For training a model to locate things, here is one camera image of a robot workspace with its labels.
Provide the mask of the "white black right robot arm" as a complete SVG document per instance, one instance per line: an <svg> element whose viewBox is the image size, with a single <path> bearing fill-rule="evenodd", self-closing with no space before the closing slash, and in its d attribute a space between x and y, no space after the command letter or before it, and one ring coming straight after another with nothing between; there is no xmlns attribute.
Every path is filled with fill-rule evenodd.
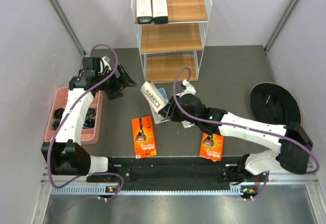
<svg viewBox="0 0 326 224"><path fill-rule="evenodd" d="M241 118L207 107L192 94L171 98L158 114L173 122L190 122L206 134L239 138L266 147L264 152L244 155L238 163L237 173L244 181L270 170L284 169L297 175L308 172L313 144L297 122L275 125Z"/></svg>

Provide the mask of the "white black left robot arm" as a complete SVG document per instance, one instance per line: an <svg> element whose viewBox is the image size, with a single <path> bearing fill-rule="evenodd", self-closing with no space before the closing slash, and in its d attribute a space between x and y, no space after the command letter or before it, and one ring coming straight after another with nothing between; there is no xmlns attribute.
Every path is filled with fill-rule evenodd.
<svg viewBox="0 0 326 224"><path fill-rule="evenodd" d="M69 81L60 123L51 141L44 142L41 147L51 174L86 176L98 173L103 181L114 179L116 170L109 165L109 159L92 156L81 146L82 129L95 95L105 92L108 99L113 100L123 96L124 88L137 86L119 62L111 67L109 61L106 56L83 58L83 68Z"/></svg>

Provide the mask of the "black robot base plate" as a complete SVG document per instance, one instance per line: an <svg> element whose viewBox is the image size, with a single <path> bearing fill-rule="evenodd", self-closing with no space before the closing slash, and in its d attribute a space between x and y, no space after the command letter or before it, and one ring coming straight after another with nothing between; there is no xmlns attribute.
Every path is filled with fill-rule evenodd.
<svg viewBox="0 0 326 224"><path fill-rule="evenodd" d="M263 180L237 166L239 157L213 162L201 157L110 157L108 171L120 174L126 183L143 179L209 179L217 183Z"/></svg>

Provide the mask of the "white Harry's logo box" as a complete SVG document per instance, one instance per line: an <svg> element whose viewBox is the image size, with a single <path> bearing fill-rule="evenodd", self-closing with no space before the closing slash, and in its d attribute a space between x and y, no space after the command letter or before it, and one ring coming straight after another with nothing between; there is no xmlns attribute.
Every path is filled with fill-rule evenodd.
<svg viewBox="0 0 326 224"><path fill-rule="evenodd" d="M157 87L146 81L141 86L141 93L148 101L150 107L159 115L166 116L163 109L168 105L169 101L167 98L164 98Z"/></svg>

